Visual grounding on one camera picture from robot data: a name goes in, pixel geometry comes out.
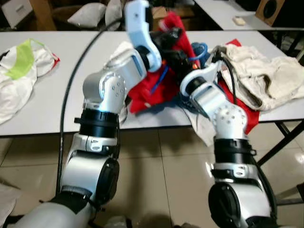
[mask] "small white object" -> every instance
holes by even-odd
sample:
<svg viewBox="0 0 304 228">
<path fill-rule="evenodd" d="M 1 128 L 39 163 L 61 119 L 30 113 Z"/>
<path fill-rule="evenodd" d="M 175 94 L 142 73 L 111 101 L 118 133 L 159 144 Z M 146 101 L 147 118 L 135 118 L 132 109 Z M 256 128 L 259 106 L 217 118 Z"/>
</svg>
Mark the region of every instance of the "small white object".
<svg viewBox="0 0 304 228">
<path fill-rule="evenodd" d="M 130 42 L 123 41 L 118 48 L 114 51 L 112 55 L 110 55 L 110 59 L 117 57 L 121 53 L 123 53 L 125 50 L 132 49 L 133 45 Z"/>
<path fill-rule="evenodd" d="M 81 7 L 67 21 L 81 28 L 96 28 L 105 15 L 106 6 L 93 2 Z"/>
<path fill-rule="evenodd" d="M 241 17 L 239 17 L 239 16 L 235 16 L 232 20 L 234 21 L 234 23 L 235 23 L 236 25 L 239 25 L 239 26 L 244 26 L 244 25 L 246 25 L 246 22 L 244 21 L 244 19 L 241 18 Z"/>
<path fill-rule="evenodd" d="M 106 7 L 105 11 L 105 25 L 111 24 L 116 19 L 119 19 L 123 16 L 122 4 L 120 0 L 110 0 L 108 6 Z M 111 26 L 108 30 L 115 31 L 120 26 L 120 23 L 116 23 L 115 25 Z"/>
</svg>

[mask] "red cloth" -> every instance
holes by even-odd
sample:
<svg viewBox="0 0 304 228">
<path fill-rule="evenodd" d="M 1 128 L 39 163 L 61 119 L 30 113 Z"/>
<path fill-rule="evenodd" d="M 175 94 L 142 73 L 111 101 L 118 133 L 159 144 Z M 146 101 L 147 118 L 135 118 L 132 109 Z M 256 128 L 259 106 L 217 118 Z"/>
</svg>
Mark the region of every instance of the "red cloth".
<svg viewBox="0 0 304 228">
<path fill-rule="evenodd" d="M 160 30 L 166 31 L 173 27 L 183 29 L 183 33 L 172 49 L 183 50 L 188 57 L 195 57 L 180 17 L 173 12 L 169 12 L 168 16 L 161 21 Z M 168 70 L 165 78 L 160 82 L 154 93 L 151 93 L 151 89 L 163 73 L 164 65 L 163 63 L 162 67 L 156 72 L 148 72 L 147 77 L 130 90 L 128 96 L 132 98 L 131 113 L 136 113 L 150 106 L 170 101 L 177 95 L 180 89 L 176 84 L 176 75 L 171 69 Z"/>
<path fill-rule="evenodd" d="M 235 46 L 242 46 L 237 39 L 234 39 L 233 41 L 231 41 L 227 44 L 234 44 Z M 218 81 L 218 84 L 223 88 L 228 100 L 230 102 L 233 102 L 233 95 L 230 92 L 226 82 L 223 79 L 221 79 Z M 245 130 L 245 133 L 248 134 L 258 124 L 258 117 L 260 115 L 260 112 L 252 110 L 240 99 L 237 99 L 237 104 L 238 104 L 238 106 L 243 108 L 247 114 L 248 123 L 247 123 L 247 128 Z"/>
<path fill-rule="evenodd" d="M 60 61 L 60 58 L 58 58 L 54 53 L 52 53 L 53 54 L 53 56 L 55 57 L 55 62 L 54 62 L 54 65 L 53 65 L 53 67 L 52 67 L 52 69 L 59 63 L 59 61 Z"/>
</svg>

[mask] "blue wire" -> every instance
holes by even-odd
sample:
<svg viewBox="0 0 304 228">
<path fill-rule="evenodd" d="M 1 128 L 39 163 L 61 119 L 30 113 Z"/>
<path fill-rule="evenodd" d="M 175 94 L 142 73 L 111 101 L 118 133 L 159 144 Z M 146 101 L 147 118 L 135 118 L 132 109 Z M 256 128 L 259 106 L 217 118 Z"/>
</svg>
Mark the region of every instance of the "blue wire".
<svg viewBox="0 0 304 228">
<path fill-rule="evenodd" d="M 198 56 L 196 56 L 196 57 L 188 58 L 189 61 L 199 60 L 200 58 L 204 57 L 205 54 L 207 54 L 207 51 L 208 51 L 208 46 L 207 46 L 207 44 L 205 44 L 205 43 L 200 43 L 200 45 L 204 48 L 203 52 L 200 53 L 200 54 L 199 54 Z"/>
<path fill-rule="evenodd" d="M 168 65 L 166 65 L 165 69 L 163 70 L 163 73 L 161 74 L 161 77 L 158 79 L 158 81 L 156 82 L 155 86 L 153 86 L 153 88 L 151 89 L 151 94 L 153 94 L 156 90 L 156 88 L 158 87 L 158 85 L 162 82 L 162 80 L 165 78 L 167 72 L 169 70 Z"/>
<path fill-rule="evenodd" d="M 199 60 L 200 58 L 204 57 L 207 52 L 208 52 L 208 46 L 205 43 L 200 43 L 200 45 L 204 48 L 203 52 L 200 53 L 198 56 L 196 57 L 192 57 L 192 58 L 188 58 L 189 61 L 194 61 L 194 60 Z M 158 85 L 162 82 L 162 80 L 165 78 L 167 72 L 169 70 L 168 65 L 166 65 L 163 73 L 161 74 L 160 78 L 158 79 L 158 81 L 156 82 L 156 84 L 153 86 L 153 88 L 151 89 L 150 93 L 153 94 L 155 92 L 155 90 L 157 89 Z"/>
</svg>

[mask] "tiled floor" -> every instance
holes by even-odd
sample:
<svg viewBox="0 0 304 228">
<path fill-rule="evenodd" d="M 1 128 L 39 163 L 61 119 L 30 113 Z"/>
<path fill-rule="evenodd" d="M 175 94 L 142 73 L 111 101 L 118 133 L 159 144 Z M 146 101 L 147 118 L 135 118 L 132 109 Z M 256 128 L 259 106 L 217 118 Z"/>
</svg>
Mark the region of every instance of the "tiled floor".
<svg viewBox="0 0 304 228">
<path fill-rule="evenodd" d="M 267 123 L 258 125 L 249 138 L 261 158 L 283 136 L 273 123 Z M 71 139 L 67 136 L 65 157 Z M 208 191 L 214 183 L 207 171 L 214 162 L 212 147 L 186 128 L 125 131 L 121 141 L 118 190 L 106 211 L 97 215 L 98 224 L 124 214 L 135 228 L 170 228 L 183 222 L 216 227 L 208 207 Z M 24 192 L 14 215 L 53 197 L 57 148 L 56 136 L 0 139 L 0 181 Z M 276 194 L 303 182 L 304 134 L 262 168 Z M 278 222 L 304 228 L 304 205 L 279 207 Z"/>
</svg>

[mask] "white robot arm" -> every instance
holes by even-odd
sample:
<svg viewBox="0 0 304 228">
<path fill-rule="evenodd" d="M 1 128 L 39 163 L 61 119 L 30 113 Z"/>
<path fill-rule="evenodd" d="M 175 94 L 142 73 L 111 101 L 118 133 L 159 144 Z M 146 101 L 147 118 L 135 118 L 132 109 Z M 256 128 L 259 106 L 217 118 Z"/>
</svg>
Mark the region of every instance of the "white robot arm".
<svg viewBox="0 0 304 228">
<path fill-rule="evenodd" d="M 118 114 L 129 90 L 162 63 L 148 32 L 148 6 L 145 0 L 126 6 L 126 28 L 135 48 L 111 59 L 84 81 L 84 109 L 75 119 L 80 130 L 73 138 L 61 192 L 24 216 L 16 228 L 85 228 L 92 214 L 114 196 L 119 174 Z M 211 216 L 220 227 L 261 227 L 256 225 L 264 222 L 275 226 L 272 202 L 244 134 L 246 114 L 213 83 L 218 65 L 191 69 L 180 82 L 182 94 L 190 97 L 217 132 L 212 170 L 216 184 L 209 194 Z"/>
</svg>

